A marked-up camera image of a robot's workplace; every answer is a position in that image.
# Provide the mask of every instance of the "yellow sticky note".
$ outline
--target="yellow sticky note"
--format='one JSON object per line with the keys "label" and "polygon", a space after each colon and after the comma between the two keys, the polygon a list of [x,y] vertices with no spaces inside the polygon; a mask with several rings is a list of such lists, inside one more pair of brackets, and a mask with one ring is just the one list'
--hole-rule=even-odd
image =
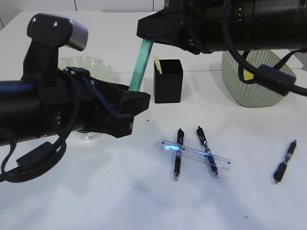
{"label": "yellow sticky note", "polygon": [[253,80],[254,74],[248,72],[246,69],[243,71],[243,78],[245,81]]}

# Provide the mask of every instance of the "table surface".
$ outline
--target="table surface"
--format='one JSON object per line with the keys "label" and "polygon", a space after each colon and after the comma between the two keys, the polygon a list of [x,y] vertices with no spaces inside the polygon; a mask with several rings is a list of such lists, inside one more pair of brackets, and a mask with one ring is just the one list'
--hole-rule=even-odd
{"label": "table surface", "polygon": [[[100,58],[111,65],[113,72],[133,72],[140,49],[141,39],[136,36],[138,20],[149,15],[141,13],[105,13],[99,11],[55,11],[59,15],[72,17],[89,29],[87,48],[83,52],[64,47],[59,49],[59,56],[74,57],[88,55]],[[26,29],[36,12],[22,12],[0,33],[1,71],[15,72],[16,65],[22,63],[30,44]],[[275,50],[279,57],[284,57],[288,50]],[[176,47],[154,44],[152,54],[160,59],[180,59],[184,71],[220,70],[222,53],[193,55]],[[303,64],[292,57],[288,65],[300,69]],[[153,72],[153,57],[150,58],[147,72]]]}
{"label": "table surface", "polygon": [[[3,33],[2,41],[7,37]],[[19,51],[13,53],[21,59]],[[15,64],[9,75],[0,68],[0,81],[8,76],[20,79],[22,64]],[[307,73],[294,72],[297,84],[307,87]],[[131,73],[112,77],[128,84]],[[220,71],[186,71],[182,102],[177,104],[153,102],[150,72],[141,90],[152,99],[150,108],[135,118],[132,135],[120,139],[104,135],[87,142],[71,134],[65,156],[47,174],[23,184],[1,183],[0,229],[307,228],[307,98],[291,93],[273,107],[245,108],[231,97]],[[173,182],[172,154],[154,149],[154,144],[175,141],[182,128],[185,145],[200,148],[198,125],[213,154],[234,165],[230,171],[220,169],[220,178],[214,179],[205,164],[183,158],[179,181]],[[8,168],[27,151],[55,139],[18,144]],[[272,174],[294,139],[295,154],[283,181],[275,185]],[[8,149],[0,148],[3,156]]]}

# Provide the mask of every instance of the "white wall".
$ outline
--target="white wall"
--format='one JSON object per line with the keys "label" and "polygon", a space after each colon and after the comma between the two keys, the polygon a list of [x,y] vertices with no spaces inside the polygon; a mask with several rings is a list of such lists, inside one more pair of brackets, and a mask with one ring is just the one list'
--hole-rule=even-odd
{"label": "white wall", "polygon": [[73,0],[0,0],[0,17],[6,26],[22,11],[74,11]]}
{"label": "white wall", "polygon": [[164,0],[153,0],[153,11],[160,11],[164,8]]}
{"label": "white wall", "polygon": [[151,12],[164,0],[0,0],[0,18],[6,26],[23,11]]}
{"label": "white wall", "polygon": [[153,0],[76,0],[79,11],[152,12]]}

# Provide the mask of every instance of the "pen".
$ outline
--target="pen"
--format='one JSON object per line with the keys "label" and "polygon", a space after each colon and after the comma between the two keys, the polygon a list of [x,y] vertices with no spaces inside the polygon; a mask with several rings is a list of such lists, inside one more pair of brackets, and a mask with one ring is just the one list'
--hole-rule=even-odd
{"label": "pen", "polygon": [[[183,145],[183,138],[184,138],[184,132],[180,128],[177,132],[177,144]],[[178,180],[179,177],[180,165],[181,165],[181,147],[178,151],[176,151],[175,168],[174,168],[174,177],[176,181]]]}
{"label": "pen", "polygon": [[279,164],[278,169],[274,173],[274,180],[275,180],[276,184],[282,180],[283,174],[286,171],[288,162],[290,161],[290,159],[291,159],[291,157],[292,157],[292,155],[294,153],[295,148],[296,148],[296,140],[294,140],[290,144],[290,147],[289,147],[289,149],[287,151],[287,154],[284,157],[284,161]]}
{"label": "pen", "polygon": [[205,137],[205,134],[204,134],[202,128],[200,126],[198,126],[198,129],[197,129],[196,132],[197,132],[198,138],[200,139],[201,145],[205,147],[205,152],[208,153],[208,160],[209,160],[209,163],[210,163],[210,166],[211,166],[211,170],[214,173],[215,177],[219,178],[219,173],[217,171],[217,167],[216,167],[213,155],[211,153],[210,148],[208,147],[208,141]]}

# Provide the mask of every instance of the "cable connector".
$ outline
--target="cable connector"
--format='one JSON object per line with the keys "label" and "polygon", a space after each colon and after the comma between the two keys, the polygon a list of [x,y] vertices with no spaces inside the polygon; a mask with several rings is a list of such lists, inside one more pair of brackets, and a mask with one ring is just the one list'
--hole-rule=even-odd
{"label": "cable connector", "polygon": [[16,162],[23,170],[28,171],[41,165],[56,153],[57,151],[53,145],[50,142],[45,142],[36,149],[17,159]]}
{"label": "cable connector", "polygon": [[257,75],[254,76],[257,84],[286,96],[296,82],[296,77],[285,74],[272,67],[261,65],[258,68]]}

